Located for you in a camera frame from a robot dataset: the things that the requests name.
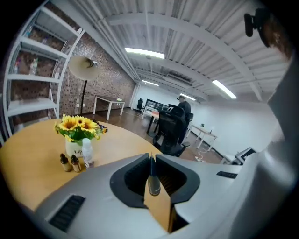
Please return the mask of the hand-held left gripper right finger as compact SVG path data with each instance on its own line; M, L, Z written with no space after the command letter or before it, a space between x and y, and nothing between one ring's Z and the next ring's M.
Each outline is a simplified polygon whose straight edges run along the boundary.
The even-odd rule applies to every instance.
M242 166L196 162L156 155L157 175L176 213L192 223L207 210L234 204L249 182L257 160L250 156Z

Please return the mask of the white shelf unit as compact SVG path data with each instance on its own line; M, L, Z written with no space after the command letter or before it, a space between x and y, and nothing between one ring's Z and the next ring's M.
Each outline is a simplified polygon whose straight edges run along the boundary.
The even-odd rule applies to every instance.
M9 51L3 76L3 114L7 136L33 123L58 118L60 93L72 54L84 30L46 0L25 21ZM35 75L31 62L38 58ZM13 73L15 61L19 70ZM59 79L55 79L60 68Z

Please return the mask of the white desk wooden top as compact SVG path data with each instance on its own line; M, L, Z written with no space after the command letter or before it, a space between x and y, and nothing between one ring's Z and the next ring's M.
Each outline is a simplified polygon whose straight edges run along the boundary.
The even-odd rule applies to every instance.
M197 138L196 138L196 140L198 140L198 139L200 138L200 142L199 142L199 144L198 144L198 146L197 146L197 149L200 148L200 146L201 146L201 144L203 143L204 138L205 138L206 136L211 136L211 137L212 137L212 140L209 142L209 148L208 148L208 151L210 151L210 150L212 149L212 147L213 147L213 143L214 143L214 141L217 139L217 136L214 135L214 134L212 134L212 131L207 131L207 130L205 130L203 127L197 127L197 126L195 126L195 125L193 125L193 124L190 124L189 127L188 127L188 129L187 129L187 133L186 133L186 136L185 136L186 138L188 138L190 132L191 132L193 129L197 129L197 130L199 131L199 134L198 134L198 136L197 136Z

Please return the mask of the ceiling air conditioner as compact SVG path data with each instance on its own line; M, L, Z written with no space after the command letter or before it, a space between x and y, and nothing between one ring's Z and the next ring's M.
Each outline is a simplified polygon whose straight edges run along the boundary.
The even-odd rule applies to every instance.
M173 78L173 79L185 82L186 84L189 84L189 85L192 85L192 83L193 83L193 80L190 77L185 76L176 71L169 71L168 73L165 74L165 76L168 78Z

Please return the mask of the black mesh office chair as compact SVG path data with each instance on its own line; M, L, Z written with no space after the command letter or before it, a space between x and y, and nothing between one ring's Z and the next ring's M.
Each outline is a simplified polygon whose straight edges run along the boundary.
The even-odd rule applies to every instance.
M184 109L169 104L167 110L159 113L158 132L153 137L153 145L163 154L180 157L190 146L187 141L178 142L186 126Z

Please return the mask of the small amber bottle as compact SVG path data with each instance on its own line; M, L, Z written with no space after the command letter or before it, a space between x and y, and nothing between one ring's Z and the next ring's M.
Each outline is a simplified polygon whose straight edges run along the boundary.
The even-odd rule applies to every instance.
M62 165L64 171L66 171L66 172L71 171L72 167L69 163L68 158L64 154L60 154L60 162L61 162L61 165Z
M81 171L81 165L80 165L79 159L76 157L76 155L71 156L71 164L72 164L75 172Z

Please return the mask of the white tube with purple label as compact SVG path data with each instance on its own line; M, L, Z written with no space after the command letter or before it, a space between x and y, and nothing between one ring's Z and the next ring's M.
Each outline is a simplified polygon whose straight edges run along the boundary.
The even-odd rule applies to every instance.
M91 140L84 138L82 140L82 155L84 158L85 168L90 169L94 167L93 148Z

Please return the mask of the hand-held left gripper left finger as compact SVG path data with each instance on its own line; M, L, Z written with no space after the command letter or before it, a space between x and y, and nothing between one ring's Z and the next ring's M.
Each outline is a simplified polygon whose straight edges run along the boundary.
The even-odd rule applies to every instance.
M148 153L88 169L51 193L36 214L56 236L161 238L167 231L144 204Z

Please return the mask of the black monitor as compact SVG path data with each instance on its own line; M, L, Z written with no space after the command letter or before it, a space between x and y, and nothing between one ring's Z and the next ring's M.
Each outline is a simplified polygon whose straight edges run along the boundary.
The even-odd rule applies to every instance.
M151 108L157 109L158 111L168 109L167 105L164 105L162 103L159 103L159 102L156 102L156 101L153 101L150 99L147 99L147 101L145 103L145 107L151 107Z

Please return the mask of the white monitor desk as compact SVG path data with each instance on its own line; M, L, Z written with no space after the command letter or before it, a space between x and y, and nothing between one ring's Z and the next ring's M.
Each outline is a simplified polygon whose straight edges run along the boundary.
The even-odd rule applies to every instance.
M146 106L142 112L142 116L141 118L143 119L145 117L145 115L152 115L152 112L155 112L156 110L152 107Z

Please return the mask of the black cosmetic tube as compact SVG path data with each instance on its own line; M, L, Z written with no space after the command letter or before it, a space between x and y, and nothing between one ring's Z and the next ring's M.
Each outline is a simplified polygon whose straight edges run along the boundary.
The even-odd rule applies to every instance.
M150 172L148 177L149 193L156 197L160 194L160 181L157 177L156 162L153 155L150 156Z

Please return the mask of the sunflower bouquet in white pot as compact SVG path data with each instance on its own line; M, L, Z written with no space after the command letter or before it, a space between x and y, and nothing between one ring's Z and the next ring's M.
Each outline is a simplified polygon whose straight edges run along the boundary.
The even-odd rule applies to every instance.
M83 116L63 115L59 123L54 125L57 134L65 138L65 149L68 156L82 157L82 140L100 139L100 136L108 132L108 128L96 120Z

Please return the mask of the black desk lamp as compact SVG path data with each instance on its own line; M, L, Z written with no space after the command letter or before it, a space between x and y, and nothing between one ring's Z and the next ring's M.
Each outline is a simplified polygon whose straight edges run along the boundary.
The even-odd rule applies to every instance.
M82 91L80 115L83 113L83 103L85 98L85 90L88 81L93 81L98 76L98 63L86 56L72 56L69 62L70 72L78 79L84 81Z

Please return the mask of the dark top white table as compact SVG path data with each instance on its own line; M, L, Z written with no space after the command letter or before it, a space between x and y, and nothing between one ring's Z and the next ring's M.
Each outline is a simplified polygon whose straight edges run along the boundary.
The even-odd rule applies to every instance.
M112 110L112 105L113 104L120 104L120 105L122 105L121 112L120 112L120 116L122 116L123 110L124 110L124 106L125 106L125 101L118 100L117 98L112 98L112 97L108 97L108 96L98 96L98 95L96 95L94 97L93 115L95 115L95 113L96 113L96 106L97 106L97 101L98 100L102 100L102 101L105 101L105 102L108 103L108 110L107 110L107 115L106 115L106 121L109 121L110 112Z

